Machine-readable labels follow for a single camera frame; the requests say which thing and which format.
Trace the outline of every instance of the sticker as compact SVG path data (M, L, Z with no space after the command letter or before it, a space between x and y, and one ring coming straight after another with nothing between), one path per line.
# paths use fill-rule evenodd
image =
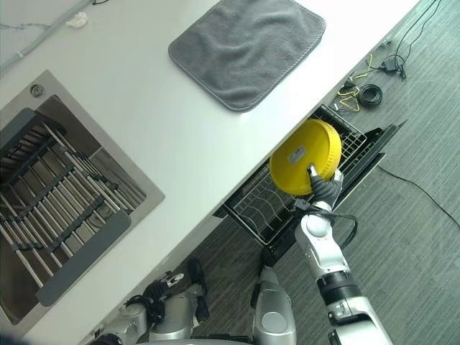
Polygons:
M303 145L299 146L296 151L289 156L289 163L292 165L296 164L306 153L305 147Z

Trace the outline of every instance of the yellow plate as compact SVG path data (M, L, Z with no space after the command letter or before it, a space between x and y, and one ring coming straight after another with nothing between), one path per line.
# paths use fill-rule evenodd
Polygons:
M311 193L307 167L313 163L318 174L329 179L339 166L339 133L324 121L305 121L270 157L270 174L275 185L294 196Z

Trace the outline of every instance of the sink basin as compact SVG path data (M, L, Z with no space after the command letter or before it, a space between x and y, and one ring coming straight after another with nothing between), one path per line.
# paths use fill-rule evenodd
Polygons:
M49 71L0 124L0 332L21 336L164 195Z

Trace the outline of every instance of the white countertop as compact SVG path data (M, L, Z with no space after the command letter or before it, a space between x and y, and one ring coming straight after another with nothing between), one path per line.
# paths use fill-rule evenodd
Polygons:
M48 69L166 195L29 331L35 344L77 344L308 117L418 0L316 1L319 46L254 110L226 110L173 64L167 46L216 0L110 0L88 6L0 80L0 107ZM184 238L192 233L187 242Z

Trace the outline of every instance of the gray carpet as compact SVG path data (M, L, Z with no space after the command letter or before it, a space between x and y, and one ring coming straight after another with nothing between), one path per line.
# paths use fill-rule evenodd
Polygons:
M414 15L430 1L421 1ZM363 130L408 120L385 151L381 165L422 185L460 220L460 6L441 2L413 45L407 81L376 72L365 83L382 87L373 111L343 116ZM405 31L374 61L394 52ZM418 31L407 38L410 42ZM407 43L402 45L407 55ZM359 233L345 255L362 292L371 300L395 344L460 344L460 229L417 188L376 169L344 201L340 212L359 218ZM339 222L340 237L348 224ZM257 279L259 247L230 219L192 254L207 274L211 317L196 335L250 335L249 299ZM298 343L326 345L322 300L295 245L276 265L293 301Z

